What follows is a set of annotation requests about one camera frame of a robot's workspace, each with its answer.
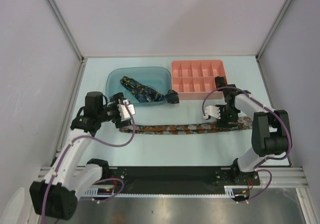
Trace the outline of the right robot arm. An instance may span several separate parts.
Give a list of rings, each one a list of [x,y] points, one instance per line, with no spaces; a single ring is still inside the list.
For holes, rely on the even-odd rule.
[[[268,160],[283,160],[292,149],[289,116],[285,110],[269,108],[256,100],[248,91],[227,85],[217,88],[224,95],[225,105],[216,105],[220,114],[217,128],[234,129],[238,114],[243,112],[252,121],[251,148],[234,160],[231,180],[246,184],[250,174]]]

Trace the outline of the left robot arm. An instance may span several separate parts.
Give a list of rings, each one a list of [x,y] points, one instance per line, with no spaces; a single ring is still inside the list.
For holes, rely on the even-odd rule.
[[[116,128],[133,124],[135,108],[123,93],[107,98],[102,92],[88,92],[85,104],[72,121],[68,139],[54,164],[41,181],[30,186],[30,196],[36,214],[42,223],[47,218],[69,220],[74,215],[78,201],[93,184],[120,185],[121,178],[112,176],[107,161],[91,159],[77,175],[76,167],[90,143],[94,140],[103,145],[114,147],[96,138],[96,133],[104,122],[111,121]]]

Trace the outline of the orange floral tie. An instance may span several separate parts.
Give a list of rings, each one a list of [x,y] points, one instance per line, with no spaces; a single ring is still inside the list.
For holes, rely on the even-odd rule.
[[[238,122],[230,122],[229,127],[221,127],[219,122],[183,125],[135,125],[122,127],[122,133],[147,134],[147,135],[192,135],[211,134],[230,131],[242,131],[252,129],[252,120],[249,117],[239,117]]]

